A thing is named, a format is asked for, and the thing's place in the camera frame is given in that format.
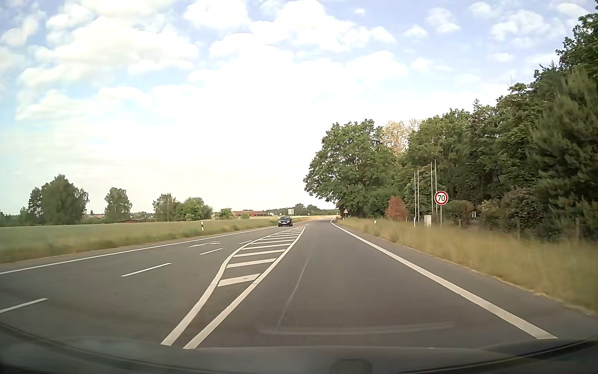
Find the grass verge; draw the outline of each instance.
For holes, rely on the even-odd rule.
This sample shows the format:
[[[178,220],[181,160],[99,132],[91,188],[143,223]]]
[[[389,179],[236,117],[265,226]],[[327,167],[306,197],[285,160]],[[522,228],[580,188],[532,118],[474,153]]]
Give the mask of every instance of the grass verge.
[[[543,243],[381,219],[375,227],[372,220],[354,217],[338,223],[598,313],[596,243]]]
[[[0,264],[161,240],[249,230],[276,225],[277,222],[273,219],[205,220],[204,231],[200,227],[200,221],[3,227],[0,228]]]

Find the building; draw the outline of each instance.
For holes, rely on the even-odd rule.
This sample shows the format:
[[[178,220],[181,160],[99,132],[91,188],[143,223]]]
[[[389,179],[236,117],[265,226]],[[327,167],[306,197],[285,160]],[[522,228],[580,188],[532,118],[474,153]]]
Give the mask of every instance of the building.
[[[271,213],[262,212],[260,210],[235,210],[232,214],[235,217],[241,217],[242,214],[247,213],[250,217],[269,217]]]

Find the speed limit sign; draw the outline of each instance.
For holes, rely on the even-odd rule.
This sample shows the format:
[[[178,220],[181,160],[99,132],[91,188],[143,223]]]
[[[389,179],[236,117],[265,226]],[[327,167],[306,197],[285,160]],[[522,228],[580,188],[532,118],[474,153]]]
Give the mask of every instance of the speed limit sign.
[[[444,191],[435,192],[435,203],[437,205],[445,205],[449,201],[449,195]]]

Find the dark car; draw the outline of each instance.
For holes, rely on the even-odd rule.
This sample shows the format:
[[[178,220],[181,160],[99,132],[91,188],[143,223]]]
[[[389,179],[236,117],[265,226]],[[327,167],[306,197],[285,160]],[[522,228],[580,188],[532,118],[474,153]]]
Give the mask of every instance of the dark car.
[[[292,225],[292,217],[290,216],[283,216],[278,218],[278,227],[280,226],[291,226]]]

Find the red circle sign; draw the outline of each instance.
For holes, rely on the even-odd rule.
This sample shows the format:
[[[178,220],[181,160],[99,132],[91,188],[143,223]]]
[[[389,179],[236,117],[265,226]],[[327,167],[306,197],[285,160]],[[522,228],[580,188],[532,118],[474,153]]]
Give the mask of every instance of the red circle sign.
[[[437,191],[435,192],[434,199],[437,205],[445,205],[449,201],[449,195],[444,191]]]

